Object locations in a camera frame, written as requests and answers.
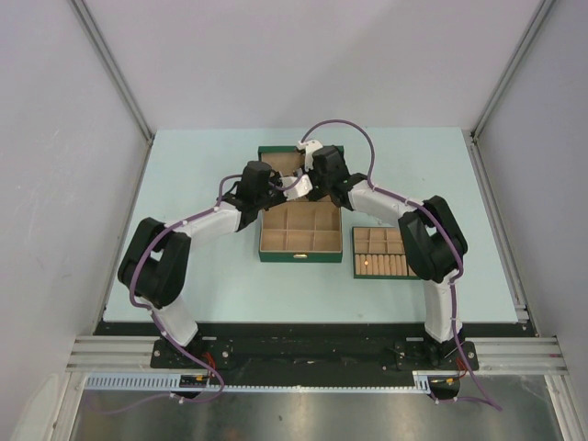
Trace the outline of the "green jewelry box beige lining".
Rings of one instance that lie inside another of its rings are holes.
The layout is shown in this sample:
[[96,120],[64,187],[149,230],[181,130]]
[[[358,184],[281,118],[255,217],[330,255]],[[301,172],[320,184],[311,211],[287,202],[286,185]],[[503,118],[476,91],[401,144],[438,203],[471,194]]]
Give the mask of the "green jewelry box beige lining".
[[330,198],[299,198],[259,215],[263,263],[338,264],[343,259],[342,214]]

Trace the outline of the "green jewelry tray insert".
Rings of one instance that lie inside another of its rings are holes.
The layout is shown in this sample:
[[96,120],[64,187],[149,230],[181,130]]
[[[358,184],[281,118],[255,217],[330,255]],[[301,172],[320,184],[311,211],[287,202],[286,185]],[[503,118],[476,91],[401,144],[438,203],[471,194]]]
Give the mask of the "green jewelry tray insert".
[[354,278],[419,279],[408,264],[399,229],[353,227],[352,241]]

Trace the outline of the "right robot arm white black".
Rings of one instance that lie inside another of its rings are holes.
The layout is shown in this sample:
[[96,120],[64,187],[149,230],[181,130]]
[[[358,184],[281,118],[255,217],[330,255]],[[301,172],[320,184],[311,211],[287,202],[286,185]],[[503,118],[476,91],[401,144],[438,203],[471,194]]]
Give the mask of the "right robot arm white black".
[[465,236],[445,199],[422,202],[378,187],[367,175],[351,174],[344,154],[335,146],[301,142],[304,170],[313,192],[328,196],[335,206],[357,211],[398,228],[407,266],[424,282],[425,323],[430,340],[424,359],[433,368],[446,368],[457,357],[451,341],[462,337],[456,282],[463,276]]

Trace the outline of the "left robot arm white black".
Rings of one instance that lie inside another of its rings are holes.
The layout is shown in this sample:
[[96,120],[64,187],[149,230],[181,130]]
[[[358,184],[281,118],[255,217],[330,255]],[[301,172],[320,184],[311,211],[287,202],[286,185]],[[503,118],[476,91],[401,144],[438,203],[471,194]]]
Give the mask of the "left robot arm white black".
[[148,217],[140,221],[118,270],[129,290],[130,303],[146,310],[172,344],[171,356],[181,366],[195,366],[203,356],[194,339],[197,322],[181,296],[192,249],[223,235],[239,232],[258,213],[303,197],[311,190],[309,177],[298,170],[283,176],[271,165],[250,161],[239,175],[220,181],[214,205],[172,223]]

